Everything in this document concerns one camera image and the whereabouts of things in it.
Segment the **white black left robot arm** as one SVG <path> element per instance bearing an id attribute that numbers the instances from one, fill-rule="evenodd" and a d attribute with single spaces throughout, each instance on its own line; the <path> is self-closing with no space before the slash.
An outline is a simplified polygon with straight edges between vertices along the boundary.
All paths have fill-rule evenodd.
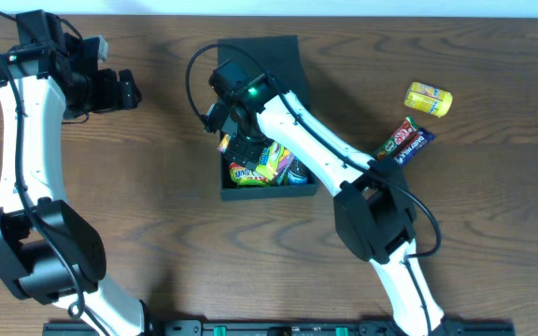
<path id="1" fill-rule="evenodd" d="M 19 42 L 0 52 L 0 280 L 18 300 L 65 309 L 82 331 L 143 335 L 144 303 L 107 273 L 100 235 L 68 203 L 61 151 L 64 125 L 134 109 L 141 92 L 131 71 L 103 67 L 101 36 L 43 10 L 14 20 Z"/>

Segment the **blue Oreo pack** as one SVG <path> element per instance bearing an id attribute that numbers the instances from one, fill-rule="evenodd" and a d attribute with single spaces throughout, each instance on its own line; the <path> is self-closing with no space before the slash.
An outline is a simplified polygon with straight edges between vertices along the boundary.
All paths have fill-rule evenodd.
<path id="1" fill-rule="evenodd" d="M 287 171 L 287 178 L 290 185 L 305 185 L 308 183 L 308 169 L 299 159 L 295 159 Z"/>

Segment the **brown Pocky box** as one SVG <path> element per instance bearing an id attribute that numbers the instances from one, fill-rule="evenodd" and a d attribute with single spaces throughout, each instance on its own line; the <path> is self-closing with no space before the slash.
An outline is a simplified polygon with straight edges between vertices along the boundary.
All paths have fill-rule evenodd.
<path id="1" fill-rule="evenodd" d="M 229 134 L 224 134 L 217 147 L 218 152 L 224 153 L 227 150 L 230 141 L 231 141 L 231 136 Z"/>

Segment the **yellow Mentos bottle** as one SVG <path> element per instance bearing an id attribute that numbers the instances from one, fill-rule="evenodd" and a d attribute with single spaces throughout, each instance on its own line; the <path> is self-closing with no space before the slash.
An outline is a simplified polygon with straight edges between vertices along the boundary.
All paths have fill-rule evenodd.
<path id="1" fill-rule="evenodd" d="M 420 82 L 412 82 L 403 103 L 407 107 L 441 118 L 447 114 L 452 102 L 451 92 Z"/>

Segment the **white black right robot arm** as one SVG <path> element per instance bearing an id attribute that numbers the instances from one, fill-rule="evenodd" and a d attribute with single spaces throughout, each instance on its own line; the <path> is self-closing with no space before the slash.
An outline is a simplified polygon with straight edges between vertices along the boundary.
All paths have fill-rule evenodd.
<path id="1" fill-rule="evenodd" d="M 209 85 L 219 101 L 207 118 L 230 137 L 225 158 L 254 170 L 269 160 L 263 150 L 271 142 L 288 149 L 333 196 L 336 232 L 354 256 L 374 267 L 398 329 L 433 335 L 444 312 L 420 269 L 414 228 L 417 211 L 430 211 L 409 191 L 402 168 L 344 142 L 268 73 L 250 78 L 228 60 Z"/>

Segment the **red green KitKat bar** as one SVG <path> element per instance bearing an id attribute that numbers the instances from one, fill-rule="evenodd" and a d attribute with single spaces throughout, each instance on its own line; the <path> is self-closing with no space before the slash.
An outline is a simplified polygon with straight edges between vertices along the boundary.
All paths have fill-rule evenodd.
<path id="1" fill-rule="evenodd" d="M 413 119 L 406 117 L 388 140 L 375 151 L 374 158 L 379 161 L 392 154 L 397 147 L 403 144 L 417 130 L 418 126 Z"/>

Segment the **purple Dairy Milk bar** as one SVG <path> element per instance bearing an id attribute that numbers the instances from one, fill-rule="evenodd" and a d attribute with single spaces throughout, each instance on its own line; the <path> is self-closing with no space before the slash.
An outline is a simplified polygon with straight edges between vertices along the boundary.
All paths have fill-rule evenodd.
<path id="1" fill-rule="evenodd" d="M 420 128 L 404 145 L 404 147 L 394 156 L 394 160 L 405 166 L 410 160 L 420 152 L 425 146 L 432 142 L 436 135 L 430 131 Z"/>

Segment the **dark green gift box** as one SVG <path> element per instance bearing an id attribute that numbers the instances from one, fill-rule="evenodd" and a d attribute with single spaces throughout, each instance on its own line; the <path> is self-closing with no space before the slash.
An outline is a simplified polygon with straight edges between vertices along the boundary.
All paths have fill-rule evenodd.
<path id="1" fill-rule="evenodd" d="M 300 60 L 297 35 L 224 38 L 220 39 L 219 42 L 239 47 L 249 53 L 272 75 L 276 76 L 280 86 L 291 89 L 303 106 L 307 110 L 310 109 L 311 100 Z M 314 196 L 320 184 L 319 180 L 310 173 L 307 183 L 302 185 L 238 187 L 231 179 L 230 162 L 222 154 L 219 155 L 219 161 L 219 196 L 224 202 Z"/>

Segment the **colourful gummy candy bag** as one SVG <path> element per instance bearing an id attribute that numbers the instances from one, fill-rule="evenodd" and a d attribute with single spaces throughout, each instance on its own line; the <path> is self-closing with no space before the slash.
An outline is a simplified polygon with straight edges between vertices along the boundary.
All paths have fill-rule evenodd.
<path id="1" fill-rule="evenodd" d="M 270 181 L 257 172 L 233 162 L 229 165 L 229 172 L 232 181 L 237 187 L 268 187 Z"/>

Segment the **yellow green Pretz box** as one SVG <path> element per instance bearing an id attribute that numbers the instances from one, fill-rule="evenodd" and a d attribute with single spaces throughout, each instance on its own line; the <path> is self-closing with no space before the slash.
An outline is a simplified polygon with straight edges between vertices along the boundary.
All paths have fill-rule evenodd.
<path id="1" fill-rule="evenodd" d="M 254 172 L 263 176 L 272 185 L 281 185 L 294 159 L 295 156 L 289 149 L 274 142 L 263 150 Z"/>

